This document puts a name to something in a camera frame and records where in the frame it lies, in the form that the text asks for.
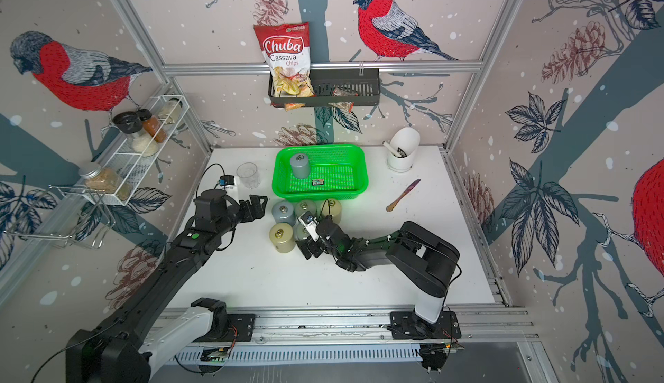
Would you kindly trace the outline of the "blue-grey tea canister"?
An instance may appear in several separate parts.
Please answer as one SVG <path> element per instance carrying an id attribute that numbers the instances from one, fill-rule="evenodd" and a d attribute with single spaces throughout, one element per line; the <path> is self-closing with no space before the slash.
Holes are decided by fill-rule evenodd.
<path id="1" fill-rule="evenodd" d="M 271 215 L 276 224 L 286 223 L 293 227 L 296 224 L 296 217 L 293 204 L 289 201 L 277 201 L 271 208 Z"/>

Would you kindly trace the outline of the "beige tea canister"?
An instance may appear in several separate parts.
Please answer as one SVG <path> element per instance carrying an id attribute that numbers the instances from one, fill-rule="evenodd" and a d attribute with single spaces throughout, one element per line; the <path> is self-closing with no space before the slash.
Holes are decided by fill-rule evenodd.
<path id="1" fill-rule="evenodd" d="M 275 224 L 270 229 L 269 239 L 279 253 L 290 253 L 296 246 L 293 227 L 286 222 Z"/>

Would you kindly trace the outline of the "yellow-green tea canister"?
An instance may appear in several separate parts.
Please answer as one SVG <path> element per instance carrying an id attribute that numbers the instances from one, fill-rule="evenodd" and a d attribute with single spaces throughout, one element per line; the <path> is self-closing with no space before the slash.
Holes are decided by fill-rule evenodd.
<path id="1" fill-rule="evenodd" d="M 342 221 L 342 203 L 337 199 L 326 199 L 321 206 L 321 217 L 331 218 L 332 222 L 339 225 Z"/>

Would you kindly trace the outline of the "sage green tea canister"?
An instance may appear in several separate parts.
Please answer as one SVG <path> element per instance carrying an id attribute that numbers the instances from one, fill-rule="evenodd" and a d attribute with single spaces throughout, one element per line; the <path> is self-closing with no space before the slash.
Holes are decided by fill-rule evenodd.
<path id="1" fill-rule="evenodd" d="M 294 214 L 296 218 L 301 217 L 304 213 L 311 213 L 314 216 L 318 214 L 318 207 L 316 203 L 310 199 L 304 199 L 294 204 Z"/>

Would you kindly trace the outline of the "grey-green canister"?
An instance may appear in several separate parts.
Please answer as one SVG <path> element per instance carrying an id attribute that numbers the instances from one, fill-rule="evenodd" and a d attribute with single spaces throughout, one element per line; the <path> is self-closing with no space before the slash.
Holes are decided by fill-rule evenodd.
<path id="1" fill-rule="evenodd" d="M 297 242 L 307 241 L 311 237 L 306 227 L 299 223 L 293 227 L 293 231 Z"/>

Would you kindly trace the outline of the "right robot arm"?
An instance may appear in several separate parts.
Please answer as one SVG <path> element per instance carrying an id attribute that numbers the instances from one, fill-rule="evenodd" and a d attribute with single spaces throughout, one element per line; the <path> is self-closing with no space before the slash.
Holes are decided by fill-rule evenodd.
<path id="1" fill-rule="evenodd" d="M 387 329 L 394 340 L 424 341 L 461 337 L 456 314 L 444 313 L 451 284 L 463 270 L 459 251 L 448 241 L 421 227 L 404 222 L 400 229 L 375 239 L 351 238 L 330 216 L 306 212 L 297 226 L 309 234 L 298 246 L 305 258 L 330 255 L 347 272 L 365 272 L 379 265 L 393 265 L 420 292 L 411 311 L 393 311 Z"/>

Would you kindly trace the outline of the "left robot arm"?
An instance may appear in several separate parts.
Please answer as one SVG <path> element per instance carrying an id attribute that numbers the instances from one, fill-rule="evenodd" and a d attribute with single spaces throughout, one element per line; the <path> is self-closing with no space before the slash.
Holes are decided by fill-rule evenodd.
<path id="1" fill-rule="evenodd" d="M 79 330 L 66 352 L 68 382 L 147 382 L 190 343 L 248 342 L 254 315 L 230 315 L 224 302 L 198 298 L 181 317 L 149 334 L 176 293 L 216 253 L 222 238 L 266 213 L 266 196 L 235 201 L 222 189 L 195 198 L 195 214 L 140 288 L 92 331 Z"/>

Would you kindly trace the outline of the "pale spice jar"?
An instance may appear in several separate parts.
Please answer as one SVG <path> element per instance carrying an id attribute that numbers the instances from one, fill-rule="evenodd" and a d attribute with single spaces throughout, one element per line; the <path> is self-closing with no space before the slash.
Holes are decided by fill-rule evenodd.
<path id="1" fill-rule="evenodd" d="M 170 98 L 164 103 L 157 113 L 157 118 L 164 125 L 175 125 L 182 115 L 182 101 L 178 98 Z"/>

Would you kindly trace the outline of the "orange spice bottle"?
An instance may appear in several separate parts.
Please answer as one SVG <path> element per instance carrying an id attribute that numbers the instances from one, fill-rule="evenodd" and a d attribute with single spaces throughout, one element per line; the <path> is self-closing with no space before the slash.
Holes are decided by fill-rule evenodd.
<path id="1" fill-rule="evenodd" d="M 153 139 L 161 144 L 167 140 L 167 135 L 162 129 L 162 124 L 159 119 L 154 116 L 148 109 L 138 109 L 138 118 L 140 119 L 143 128 L 153 137 Z"/>

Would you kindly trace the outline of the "black lid spice jar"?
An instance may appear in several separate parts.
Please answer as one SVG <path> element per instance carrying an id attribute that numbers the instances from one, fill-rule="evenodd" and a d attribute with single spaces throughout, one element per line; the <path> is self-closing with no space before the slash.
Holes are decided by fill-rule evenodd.
<path id="1" fill-rule="evenodd" d="M 159 151 L 157 142 L 143 128 L 137 113 L 119 113 L 112 118 L 112 123 L 127 137 L 132 152 L 151 157 Z"/>

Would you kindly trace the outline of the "small snack packet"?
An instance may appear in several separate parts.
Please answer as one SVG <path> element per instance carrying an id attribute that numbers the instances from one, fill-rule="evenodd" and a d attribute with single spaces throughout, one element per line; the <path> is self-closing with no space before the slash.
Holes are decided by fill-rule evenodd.
<path id="1" fill-rule="evenodd" d="M 348 97 L 356 97 L 357 94 L 353 91 L 349 91 L 345 88 L 342 87 L 335 87 L 332 93 L 333 97 L 343 97 L 343 98 L 348 98 Z M 351 112 L 354 106 L 353 102 L 332 102 L 330 103 L 330 106 L 332 108 L 337 108 L 342 111 L 346 112 Z"/>

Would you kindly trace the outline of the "red cassava chips bag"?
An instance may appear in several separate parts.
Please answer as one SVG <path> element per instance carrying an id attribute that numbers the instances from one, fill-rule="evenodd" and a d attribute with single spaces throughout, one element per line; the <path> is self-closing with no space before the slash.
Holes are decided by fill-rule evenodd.
<path id="1" fill-rule="evenodd" d="M 286 110 L 301 108 L 304 103 L 284 99 L 315 97 L 310 77 L 310 24 L 254 25 L 253 30 L 270 69 L 268 94 L 273 105 L 282 104 Z"/>

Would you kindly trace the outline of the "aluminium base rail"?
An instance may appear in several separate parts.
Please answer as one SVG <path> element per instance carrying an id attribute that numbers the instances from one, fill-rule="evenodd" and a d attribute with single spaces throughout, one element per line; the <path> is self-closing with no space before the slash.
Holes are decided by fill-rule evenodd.
<path id="1" fill-rule="evenodd" d="M 419 345 L 394 340 L 387 330 L 394 308 L 231 310 L 230 314 L 255 314 L 250 342 L 204 343 L 196 341 L 181 350 L 170 363 L 205 372 L 222 367 L 259 367 L 342 362 L 419 362 Z M 462 337 L 460 348 L 474 343 L 506 344 L 532 362 L 541 354 L 539 336 L 523 309 L 492 305 L 456 305 Z"/>

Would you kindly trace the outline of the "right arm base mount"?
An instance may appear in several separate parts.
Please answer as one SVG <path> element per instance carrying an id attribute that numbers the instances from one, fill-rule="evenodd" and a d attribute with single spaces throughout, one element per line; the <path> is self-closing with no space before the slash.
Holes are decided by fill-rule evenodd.
<path id="1" fill-rule="evenodd" d="M 421 366 L 428 372 L 440 372 L 453 348 L 461 347 L 458 316 L 452 310 L 442 310 L 433 323 L 419 317 L 415 310 L 392 311 L 387 330 L 394 340 L 418 343 Z"/>

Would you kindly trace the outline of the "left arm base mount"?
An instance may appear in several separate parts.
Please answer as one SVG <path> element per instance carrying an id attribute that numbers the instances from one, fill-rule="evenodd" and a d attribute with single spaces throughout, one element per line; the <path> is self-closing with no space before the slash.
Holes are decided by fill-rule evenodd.
<path id="1" fill-rule="evenodd" d="M 199 341 L 204 343 L 250 342 L 255 320 L 255 314 L 214 314 L 210 331 Z"/>

